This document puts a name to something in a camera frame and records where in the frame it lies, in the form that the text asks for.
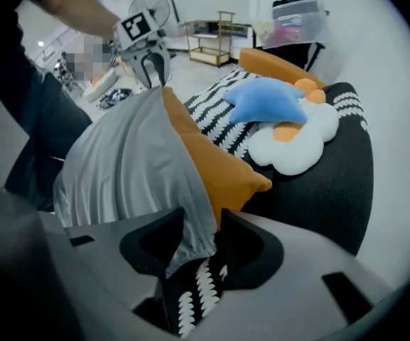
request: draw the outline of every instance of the star-shaped pillow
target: star-shaped pillow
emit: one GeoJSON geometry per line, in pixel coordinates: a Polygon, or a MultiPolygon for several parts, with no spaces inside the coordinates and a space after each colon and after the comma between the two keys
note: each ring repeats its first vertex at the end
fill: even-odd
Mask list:
{"type": "Polygon", "coordinates": [[[275,78],[258,77],[227,91],[223,99],[234,105],[230,123],[250,121],[305,124],[307,116],[298,104],[304,91],[275,78]]]}

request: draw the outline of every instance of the gray plastic surface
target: gray plastic surface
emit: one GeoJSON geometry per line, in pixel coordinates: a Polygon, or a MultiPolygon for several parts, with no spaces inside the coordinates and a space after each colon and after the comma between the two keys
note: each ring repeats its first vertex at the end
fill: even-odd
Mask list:
{"type": "MultiPolygon", "coordinates": [[[[347,322],[321,279],[325,274],[343,272],[372,305],[390,293],[383,281],[326,238],[235,213],[277,236],[284,246],[284,262],[258,289],[224,292],[188,339],[306,341],[341,330],[347,322]]],[[[157,279],[138,274],[119,253],[124,234],[158,216],[69,229],[70,236],[96,239],[73,248],[60,222],[42,214],[53,261],[88,340],[177,340],[132,312],[154,294],[157,279]]]]}

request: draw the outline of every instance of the forearm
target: forearm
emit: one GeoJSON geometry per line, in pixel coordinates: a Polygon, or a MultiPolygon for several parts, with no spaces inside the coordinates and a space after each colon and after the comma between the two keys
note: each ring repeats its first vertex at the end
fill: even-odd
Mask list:
{"type": "Polygon", "coordinates": [[[36,0],[35,2],[43,10],[77,31],[113,39],[113,25],[119,18],[98,0],[36,0]]]}

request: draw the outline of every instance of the orange cushion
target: orange cushion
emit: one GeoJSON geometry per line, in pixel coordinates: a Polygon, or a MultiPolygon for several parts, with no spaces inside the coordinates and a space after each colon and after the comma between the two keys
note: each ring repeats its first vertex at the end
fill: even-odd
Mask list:
{"type": "Polygon", "coordinates": [[[162,93],[170,123],[197,167],[219,227],[222,208],[240,211],[255,192],[269,190],[272,183],[255,173],[249,164],[226,153],[201,134],[170,87],[164,87],[162,93]]]}

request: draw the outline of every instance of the floor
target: floor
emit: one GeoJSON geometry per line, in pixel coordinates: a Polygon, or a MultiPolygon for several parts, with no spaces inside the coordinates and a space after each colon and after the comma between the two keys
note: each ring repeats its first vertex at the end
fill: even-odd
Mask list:
{"type": "MultiPolygon", "coordinates": [[[[178,96],[181,102],[186,102],[194,94],[197,94],[209,86],[213,85],[220,78],[228,75],[233,70],[237,69],[237,65],[230,63],[217,68],[206,63],[199,63],[189,60],[187,53],[176,53],[176,56],[171,60],[170,77],[167,86],[172,87],[173,91],[178,96]]],[[[135,93],[146,90],[146,88],[134,77],[131,70],[126,72],[121,66],[116,67],[119,79],[109,90],[116,88],[130,88],[135,93]]],[[[160,85],[156,72],[152,69],[150,78],[153,86],[160,85]]],[[[77,100],[77,105],[80,106],[93,121],[102,117],[106,110],[98,107],[99,100],[88,102],[86,99],[77,100]]]]}

